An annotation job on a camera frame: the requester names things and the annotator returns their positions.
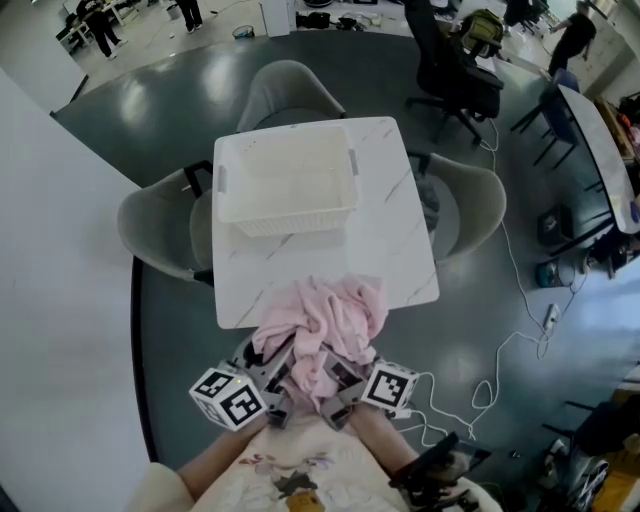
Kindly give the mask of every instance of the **marble tabletop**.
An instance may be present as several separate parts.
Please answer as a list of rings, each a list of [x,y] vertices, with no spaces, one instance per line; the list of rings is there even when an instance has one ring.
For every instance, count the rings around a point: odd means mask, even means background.
[[[347,130],[358,166],[358,208],[342,229],[252,238],[219,221],[214,193],[213,271],[218,324],[223,329],[258,326],[273,291],[309,275],[382,277],[390,309],[432,302],[440,294],[418,191],[395,120],[372,117],[314,124]]]
[[[636,196],[618,147],[600,112],[582,94],[563,85],[559,88],[593,155],[616,226],[623,233],[639,232],[640,223],[631,217],[629,206]]]

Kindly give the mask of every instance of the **gray floor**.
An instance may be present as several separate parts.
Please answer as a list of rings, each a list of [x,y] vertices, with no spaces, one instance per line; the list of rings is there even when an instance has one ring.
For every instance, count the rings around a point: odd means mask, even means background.
[[[411,39],[378,34],[305,32],[194,50],[106,84],[57,118],[126,176],[149,185],[190,162],[211,159],[216,138],[235,131],[254,73],[284,58],[309,65],[350,117],[393,116],[407,148],[491,166],[491,155],[474,149],[471,136],[456,121],[445,128],[439,145],[430,142],[441,114],[420,106],[408,112],[403,108],[406,97],[420,95],[417,47]],[[588,224],[580,220],[605,209],[606,203],[601,195],[576,192],[596,180],[584,151],[576,151],[553,172],[553,155],[532,167],[545,144],[540,137],[544,121],[522,136],[509,133],[544,87],[538,80],[523,91],[522,84],[530,81],[531,75],[518,69],[507,77],[496,123],[501,137],[497,168],[507,190],[513,252],[533,313],[542,320],[550,303],[563,308],[571,293],[541,290],[533,282],[534,265],[546,259],[535,241],[537,215],[563,200],[576,209],[583,230]],[[480,129],[493,144],[491,126],[484,123]],[[501,230],[471,256],[439,268],[438,279],[439,300],[391,312],[375,347],[385,358],[434,372],[435,405],[472,419],[477,411],[470,406],[471,395],[480,380],[494,381],[498,345],[514,330],[538,332],[526,314]],[[478,440],[494,450],[475,473],[478,481],[518,482],[552,440],[540,424],[569,427],[583,417],[563,408],[563,400],[595,404],[610,395],[637,359],[639,293],[638,266],[624,269],[612,282],[602,273],[592,274],[542,361],[531,342],[514,339],[502,351],[499,400],[476,427]],[[213,291],[207,286],[148,267],[142,322],[153,433],[161,461],[178,467],[219,432],[190,402],[188,388],[249,331],[217,326]],[[418,385],[416,406],[430,422],[464,435],[461,425],[428,412],[430,387],[428,379]],[[408,437],[418,443],[418,432]],[[523,457],[511,459],[514,449]]]

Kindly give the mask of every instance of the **black office chair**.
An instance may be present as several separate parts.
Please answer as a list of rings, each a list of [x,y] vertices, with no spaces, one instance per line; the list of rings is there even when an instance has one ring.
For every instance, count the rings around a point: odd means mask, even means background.
[[[476,121],[494,119],[500,112],[500,90],[504,83],[495,75],[478,68],[475,58],[486,45],[500,44],[492,39],[474,37],[477,44],[470,54],[457,35],[450,37],[440,31],[429,0],[406,0],[405,15],[409,28],[420,47],[417,82],[431,98],[408,98],[407,107],[421,103],[444,110],[444,120],[434,142],[449,116],[456,116],[474,135],[474,144],[482,140],[469,116]]]

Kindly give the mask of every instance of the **pink towel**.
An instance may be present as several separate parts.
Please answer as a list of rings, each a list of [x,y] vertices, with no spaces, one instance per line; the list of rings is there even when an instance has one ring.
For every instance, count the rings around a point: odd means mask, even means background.
[[[323,344],[349,361],[369,364],[376,354],[371,339],[382,330],[387,313],[379,278],[349,275],[331,283],[309,277],[274,294],[253,335],[253,346],[269,359],[295,335],[296,364],[291,377],[317,409],[320,398],[337,392],[337,384],[322,369],[326,359]]]

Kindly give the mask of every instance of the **white plastic basket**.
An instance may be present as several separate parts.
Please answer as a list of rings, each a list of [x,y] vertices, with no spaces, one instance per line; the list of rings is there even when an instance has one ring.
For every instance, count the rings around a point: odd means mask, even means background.
[[[214,170],[218,218],[249,236],[339,228],[358,200],[355,153],[339,125],[222,137]]]

